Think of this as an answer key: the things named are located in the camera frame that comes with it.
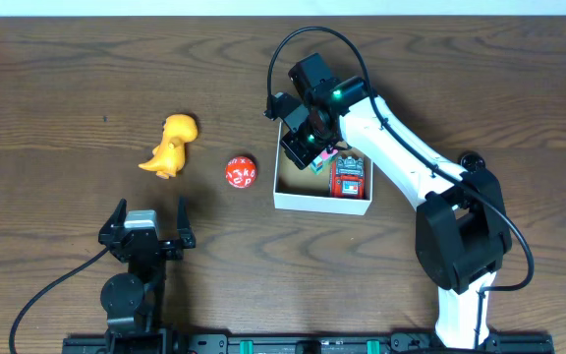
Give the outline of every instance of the wood grain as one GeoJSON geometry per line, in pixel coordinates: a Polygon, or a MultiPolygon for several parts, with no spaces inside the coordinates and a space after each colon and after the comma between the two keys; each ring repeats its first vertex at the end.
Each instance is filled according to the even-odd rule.
{"type": "MultiPolygon", "coordinates": [[[[165,237],[178,197],[189,200],[198,247],[170,266],[165,312],[180,328],[433,327],[414,213],[380,171],[364,217],[273,207],[278,126],[261,116],[265,72],[281,38],[305,25],[357,43],[423,140],[486,158],[537,262],[530,287],[491,296],[489,324],[549,331],[566,353],[566,18],[472,17],[0,19],[0,353],[21,306],[100,250],[97,230],[120,198],[156,209],[165,237]],[[164,181],[137,164],[174,112],[195,113],[200,136],[164,181]],[[222,167],[247,152],[259,177],[234,190],[222,167]]],[[[291,89],[285,72],[314,51],[340,77],[359,73],[341,43],[308,34],[281,53],[274,89],[291,89]]],[[[497,283],[525,269],[515,245],[497,283]]],[[[20,353],[103,332],[99,290],[124,270],[105,257],[51,291],[22,323],[20,353]]]]}

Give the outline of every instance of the white box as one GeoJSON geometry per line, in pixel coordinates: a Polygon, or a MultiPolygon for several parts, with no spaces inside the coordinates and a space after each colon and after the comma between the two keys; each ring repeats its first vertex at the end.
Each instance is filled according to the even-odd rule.
{"type": "Polygon", "coordinates": [[[364,158],[366,183],[362,200],[331,198],[329,196],[329,167],[319,175],[314,175],[310,168],[299,170],[279,145],[281,137],[287,131],[283,122],[279,125],[279,137],[276,141],[276,165],[274,167],[274,207],[289,210],[334,212],[351,215],[364,215],[372,202],[372,161],[358,150],[342,152],[364,158]]]}

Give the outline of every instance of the toy dinosaur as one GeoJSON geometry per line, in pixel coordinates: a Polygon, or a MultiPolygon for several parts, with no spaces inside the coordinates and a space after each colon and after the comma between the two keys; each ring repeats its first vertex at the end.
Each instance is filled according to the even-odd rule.
{"type": "Polygon", "coordinates": [[[198,136],[194,118],[185,114],[174,114],[165,120],[161,144],[152,150],[154,157],[139,165],[146,171],[156,172],[158,177],[168,179],[185,165],[185,143],[198,136]]]}

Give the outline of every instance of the small toy figure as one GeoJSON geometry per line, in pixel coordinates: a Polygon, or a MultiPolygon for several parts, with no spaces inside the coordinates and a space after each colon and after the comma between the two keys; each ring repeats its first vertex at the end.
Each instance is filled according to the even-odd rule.
{"type": "Polygon", "coordinates": [[[176,177],[176,173],[185,165],[185,143],[192,142],[197,136],[194,118],[185,114],[169,116],[163,125],[161,144],[152,151],[154,157],[139,167],[156,172],[160,178],[176,177]]]}
{"type": "Polygon", "coordinates": [[[364,160],[352,156],[338,156],[331,165],[329,180],[330,195],[333,198],[364,198],[364,160]]]}
{"type": "Polygon", "coordinates": [[[327,152],[326,150],[321,152],[318,157],[316,157],[310,164],[310,169],[315,174],[319,174],[322,170],[328,166],[331,161],[335,158],[335,155],[338,154],[338,150],[334,149],[331,153],[327,152]]]}
{"type": "Polygon", "coordinates": [[[255,163],[247,157],[237,156],[226,165],[226,180],[235,188],[248,188],[255,179],[255,163]]]}

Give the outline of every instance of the black cable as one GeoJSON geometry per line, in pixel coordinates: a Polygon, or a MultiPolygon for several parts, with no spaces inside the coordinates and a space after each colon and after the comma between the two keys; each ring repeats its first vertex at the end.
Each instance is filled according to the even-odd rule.
{"type": "Polygon", "coordinates": [[[521,245],[521,248],[523,249],[523,252],[526,255],[526,260],[527,260],[527,263],[528,263],[528,273],[527,273],[526,277],[521,282],[519,282],[517,284],[501,285],[501,286],[485,286],[485,287],[480,289],[480,291],[478,292],[478,294],[480,296],[480,300],[479,300],[480,304],[479,304],[479,308],[478,308],[478,326],[476,327],[476,345],[475,345],[475,348],[477,348],[478,345],[479,345],[478,341],[479,341],[480,328],[481,328],[481,312],[482,312],[483,298],[485,297],[485,292],[486,291],[516,291],[516,290],[519,290],[519,289],[523,289],[524,287],[526,287],[530,283],[530,281],[532,281],[532,278],[534,277],[535,260],[534,260],[534,257],[532,255],[532,251],[530,251],[530,246],[528,245],[526,238],[523,236],[521,231],[519,231],[519,228],[514,224],[514,222],[512,222],[512,220],[510,220],[510,218],[508,216],[506,216],[505,213],[501,212],[501,210],[499,210],[499,208],[497,208],[485,195],[483,195],[483,194],[479,193],[478,191],[474,190],[473,188],[465,185],[461,181],[457,180],[455,177],[453,177],[450,174],[448,174],[447,172],[441,170],[440,166],[438,166],[437,164],[427,160],[422,154],[420,154],[412,146],[410,146],[406,141],[404,141],[403,138],[401,138],[399,136],[399,134],[390,126],[390,124],[388,124],[388,120],[385,119],[381,115],[381,112],[379,112],[379,108],[377,107],[377,104],[375,102],[375,95],[373,94],[372,85],[370,84],[370,76],[368,74],[368,68],[366,66],[366,63],[364,62],[364,58],[362,57],[362,54],[360,53],[358,48],[347,37],[344,36],[344,34],[338,32],[336,30],[325,28],[325,27],[305,27],[305,28],[297,29],[297,30],[293,31],[287,37],[285,37],[285,39],[283,39],[283,41],[281,41],[281,44],[279,44],[279,46],[274,51],[274,55],[272,55],[272,59],[270,61],[270,66],[269,66],[268,71],[267,71],[267,99],[268,99],[267,109],[270,110],[271,117],[276,117],[276,114],[273,111],[274,110],[274,96],[272,95],[272,70],[274,69],[274,62],[276,61],[276,58],[279,55],[279,52],[281,51],[281,49],[283,49],[283,46],[290,39],[292,39],[294,36],[296,36],[300,33],[306,32],[306,31],[315,31],[315,30],[331,33],[331,34],[335,35],[336,37],[342,39],[342,41],[344,41],[349,46],[349,48],[351,48],[351,50],[353,51],[353,54],[355,54],[355,56],[358,58],[358,62],[360,63],[360,67],[362,68],[362,73],[364,75],[364,81],[366,83],[366,90],[367,90],[369,98],[370,98],[370,106],[372,106],[372,111],[374,112],[377,119],[381,123],[381,126],[388,133],[390,133],[392,138],[394,138],[394,140],[396,140],[405,150],[407,150],[409,153],[411,153],[425,167],[429,168],[433,174],[436,174],[436,175],[444,178],[448,182],[452,183],[454,186],[462,189],[465,193],[467,193],[469,196],[474,198],[476,201],[482,203],[483,205],[485,205],[486,207],[488,207],[492,211],[494,211],[494,213],[496,213],[499,217],[501,217],[501,219],[508,225],[510,230],[512,230],[512,232],[515,234],[517,241],[519,241],[519,244],[521,245]]]}
{"type": "Polygon", "coordinates": [[[29,308],[32,305],[34,305],[34,303],[36,301],[38,301],[38,299],[40,299],[43,295],[45,295],[49,290],[53,289],[56,285],[67,280],[68,278],[72,277],[73,275],[76,275],[81,270],[85,269],[86,267],[94,264],[97,260],[102,258],[102,256],[104,256],[106,254],[106,252],[108,252],[108,248],[103,249],[95,257],[86,261],[83,265],[80,265],[79,267],[75,268],[74,270],[72,270],[72,271],[68,272],[67,274],[59,277],[58,279],[52,281],[51,284],[45,286],[36,295],[34,295],[33,298],[31,298],[28,301],[28,303],[21,309],[21,311],[17,315],[17,318],[15,319],[14,323],[12,324],[12,328],[10,328],[10,336],[8,337],[8,346],[10,347],[10,354],[17,354],[17,349],[15,348],[15,335],[17,334],[17,328],[19,327],[19,324],[21,323],[21,319],[24,317],[24,315],[29,310],[29,308]]]}

